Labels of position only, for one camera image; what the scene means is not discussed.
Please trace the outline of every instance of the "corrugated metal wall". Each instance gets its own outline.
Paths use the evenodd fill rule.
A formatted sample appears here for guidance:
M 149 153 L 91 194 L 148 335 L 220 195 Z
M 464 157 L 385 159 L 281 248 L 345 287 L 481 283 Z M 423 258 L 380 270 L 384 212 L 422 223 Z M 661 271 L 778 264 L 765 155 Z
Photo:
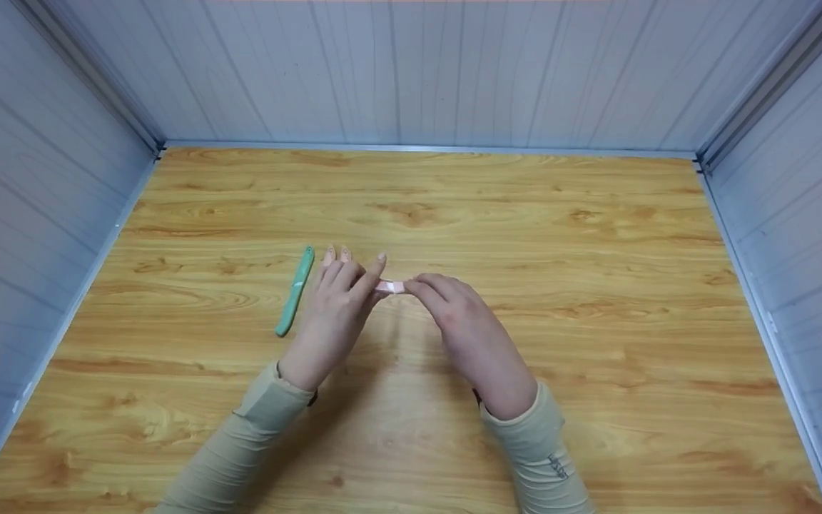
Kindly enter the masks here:
M 151 159 L 0 0 L 0 436 Z
M 168 139 L 696 150 L 815 0 L 48 0 Z
M 710 183 L 822 464 L 822 55 Z

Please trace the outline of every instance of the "long sleeve shirt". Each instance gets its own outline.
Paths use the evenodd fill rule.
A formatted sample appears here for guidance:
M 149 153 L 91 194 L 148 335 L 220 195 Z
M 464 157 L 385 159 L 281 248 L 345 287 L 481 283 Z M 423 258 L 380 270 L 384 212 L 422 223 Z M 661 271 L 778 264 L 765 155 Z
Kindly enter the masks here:
M 156 514 L 226 514 L 265 462 L 277 439 L 313 399 L 284 381 L 277 363 L 249 386 L 242 403 L 193 456 L 170 486 Z M 499 420 L 480 406 L 512 468 L 523 514 L 593 514 L 582 479 L 560 439 L 564 417 L 543 384 L 529 410 Z

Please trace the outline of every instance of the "bandage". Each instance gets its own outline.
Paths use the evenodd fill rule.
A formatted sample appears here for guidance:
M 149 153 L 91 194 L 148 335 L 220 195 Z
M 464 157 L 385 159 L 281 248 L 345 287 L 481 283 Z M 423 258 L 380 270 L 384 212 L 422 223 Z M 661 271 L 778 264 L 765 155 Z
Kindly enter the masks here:
M 376 284 L 376 291 L 389 293 L 389 295 L 401 295 L 405 292 L 404 282 L 392 282 L 391 280 L 381 280 Z

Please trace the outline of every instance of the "wood grain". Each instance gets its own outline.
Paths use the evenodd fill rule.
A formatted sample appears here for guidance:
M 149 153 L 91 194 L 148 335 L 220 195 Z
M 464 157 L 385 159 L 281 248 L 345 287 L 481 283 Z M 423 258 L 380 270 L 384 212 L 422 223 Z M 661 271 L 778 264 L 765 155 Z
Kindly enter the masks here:
M 300 253 L 330 241 L 479 290 L 602 512 L 822 512 L 689 163 L 177 148 L 4 447 L 0 513 L 153 507 L 283 352 Z M 513 512 L 439 340 L 381 303 L 245 510 Z

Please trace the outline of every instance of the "green handle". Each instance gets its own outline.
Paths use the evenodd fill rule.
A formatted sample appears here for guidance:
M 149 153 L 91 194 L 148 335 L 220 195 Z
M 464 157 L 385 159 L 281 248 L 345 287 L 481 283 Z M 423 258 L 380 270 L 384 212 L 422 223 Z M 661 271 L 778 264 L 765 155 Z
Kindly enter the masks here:
M 279 338 L 283 338 L 288 334 L 290 326 L 294 323 L 294 316 L 297 316 L 297 305 L 300 305 L 300 295 L 303 294 L 303 286 L 305 286 L 307 277 L 310 276 L 310 268 L 313 267 L 313 261 L 316 259 L 316 253 L 312 246 L 307 246 L 303 251 L 303 259 L 300 259 L 300 265 L 297 266 L 297 273 L 294 274 L 294 281 L 290 286 L 290 295 L 287 303 L 284 303 L 284 312 L 281 313 L 281 319 L 278 321 L 278 326 L 275 326 L 275 334 Z

